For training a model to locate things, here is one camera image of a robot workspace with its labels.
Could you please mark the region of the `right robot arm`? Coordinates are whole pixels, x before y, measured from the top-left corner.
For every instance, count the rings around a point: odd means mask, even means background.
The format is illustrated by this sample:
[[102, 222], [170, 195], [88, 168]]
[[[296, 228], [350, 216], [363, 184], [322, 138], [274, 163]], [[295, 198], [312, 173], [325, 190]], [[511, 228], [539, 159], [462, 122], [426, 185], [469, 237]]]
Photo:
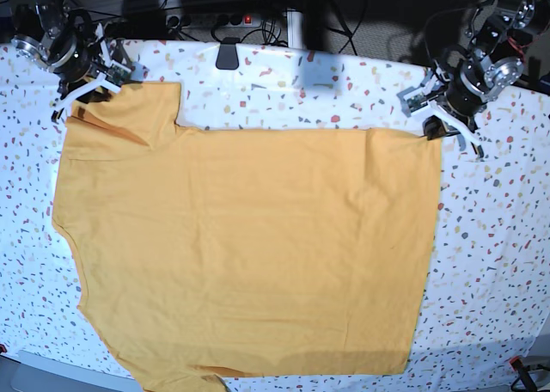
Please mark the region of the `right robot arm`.
[[131, 68], [123, 52], [111, 48], [100, 23], [70, 0], [3, 0], [12, 5], [18, 54], [59, 78], [59, 97], [52, 106], [52, 121], [74, 101], [109, 101], [129, 82]]

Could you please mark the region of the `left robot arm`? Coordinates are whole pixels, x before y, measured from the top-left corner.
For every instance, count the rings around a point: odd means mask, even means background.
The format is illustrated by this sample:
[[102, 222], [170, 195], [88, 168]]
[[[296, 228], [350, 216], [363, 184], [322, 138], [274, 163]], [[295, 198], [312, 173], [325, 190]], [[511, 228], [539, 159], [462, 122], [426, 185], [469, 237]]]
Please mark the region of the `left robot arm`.
[[520, 79], [525, 51], [549, 29], [549, 0], [485, 0], [472, 10], [466, 46], [436, 57], [425, 47], [437, 88], [425, 96], [423, 129], [429, 140], [461, 135], [483, 157], [475, 116]]

